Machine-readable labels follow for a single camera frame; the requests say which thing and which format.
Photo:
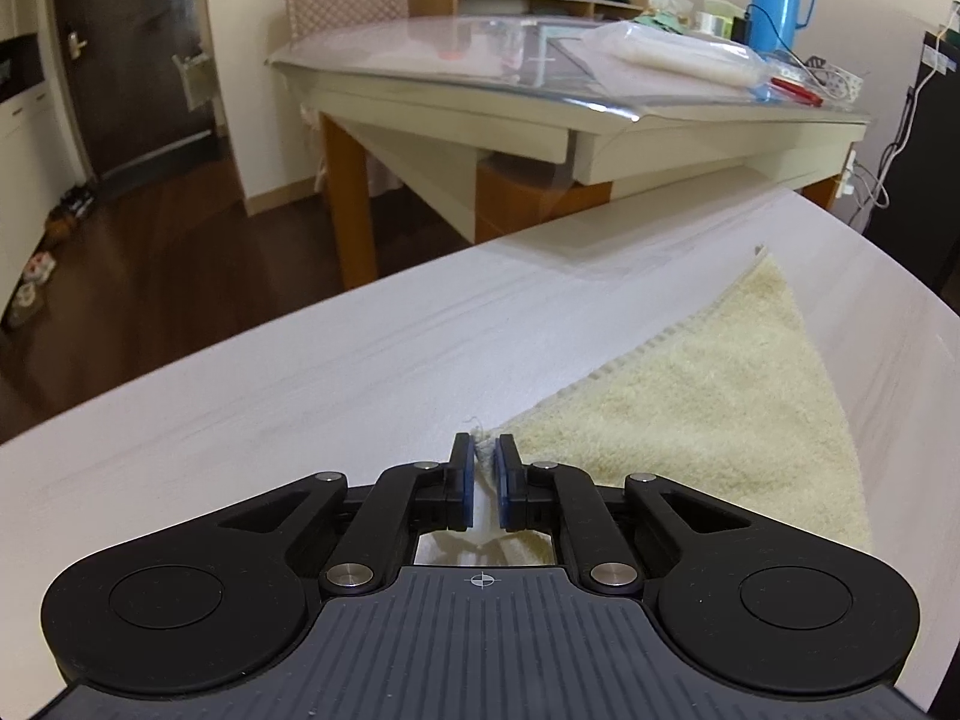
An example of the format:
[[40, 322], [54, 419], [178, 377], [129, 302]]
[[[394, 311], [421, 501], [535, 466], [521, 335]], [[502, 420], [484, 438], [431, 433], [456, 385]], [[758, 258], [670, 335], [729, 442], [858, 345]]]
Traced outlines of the cream yellow terry towel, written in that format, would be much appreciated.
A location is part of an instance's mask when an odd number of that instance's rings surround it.
[[850, 425], [773, 255], [718, 299], [500, 426], [473, 428], [475, 523], [428, 533], [420, 566], [548, 566], [550, 541], [496, 522], [493, 442], [594, 483], [633, 472], [868, 553], [874, 547]]

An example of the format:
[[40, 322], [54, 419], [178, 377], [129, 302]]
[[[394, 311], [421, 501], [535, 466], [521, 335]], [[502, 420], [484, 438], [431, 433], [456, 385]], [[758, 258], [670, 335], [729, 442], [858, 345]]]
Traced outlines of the black cabinet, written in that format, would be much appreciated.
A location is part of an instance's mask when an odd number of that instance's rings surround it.
[[958, 268], [958, 43], [957, 32], [924, 36], [916, 83], [932, 73], [910, 106], [905, 144], [893, 160], [884, 188], [890, 203], [874, 210], [869, 241], [884, 250], [934, 293]]

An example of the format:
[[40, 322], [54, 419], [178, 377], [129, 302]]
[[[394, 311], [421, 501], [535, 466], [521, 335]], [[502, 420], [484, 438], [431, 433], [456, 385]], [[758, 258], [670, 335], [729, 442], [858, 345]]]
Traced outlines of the cream dining table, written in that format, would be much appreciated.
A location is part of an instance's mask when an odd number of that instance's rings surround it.
[[268, 65], [317, 115], [338, 265], [377, 277], [368, 167], [469, 242], [731, 167], [799, 190], [841, 172], [867, 117], [773, 85], [629, 64], [626, 23], [435, 16], [303, 37]]

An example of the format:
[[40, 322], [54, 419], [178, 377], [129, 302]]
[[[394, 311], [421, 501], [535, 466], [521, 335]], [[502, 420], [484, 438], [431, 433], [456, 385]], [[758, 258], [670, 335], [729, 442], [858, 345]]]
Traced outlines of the clear plastic bag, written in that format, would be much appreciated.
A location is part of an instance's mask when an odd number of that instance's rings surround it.
[[593, 26], [556, 45], [610, 99], [740, 99], [765, 88], [773, 69], [729, 41], [665, 32], [635, 21]]

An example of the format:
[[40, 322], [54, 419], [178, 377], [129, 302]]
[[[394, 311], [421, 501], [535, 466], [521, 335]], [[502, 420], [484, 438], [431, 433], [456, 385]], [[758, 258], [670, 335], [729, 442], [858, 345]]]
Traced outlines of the dark wooden door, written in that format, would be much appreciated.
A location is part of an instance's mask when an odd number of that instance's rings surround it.
[[200, 52], [197, 0], [53, 0], [71, 102], [94, 174], [215, 130], [176, 59]]

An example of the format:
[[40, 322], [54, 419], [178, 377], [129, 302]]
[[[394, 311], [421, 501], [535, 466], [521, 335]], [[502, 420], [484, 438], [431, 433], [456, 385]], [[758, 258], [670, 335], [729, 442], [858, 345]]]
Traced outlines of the wooden shelf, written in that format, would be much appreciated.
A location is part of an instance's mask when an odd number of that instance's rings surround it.
[[633, 20], [647, 0], [407, 0], [412, 18], [433, 16], [558, 16], [576, 20]]

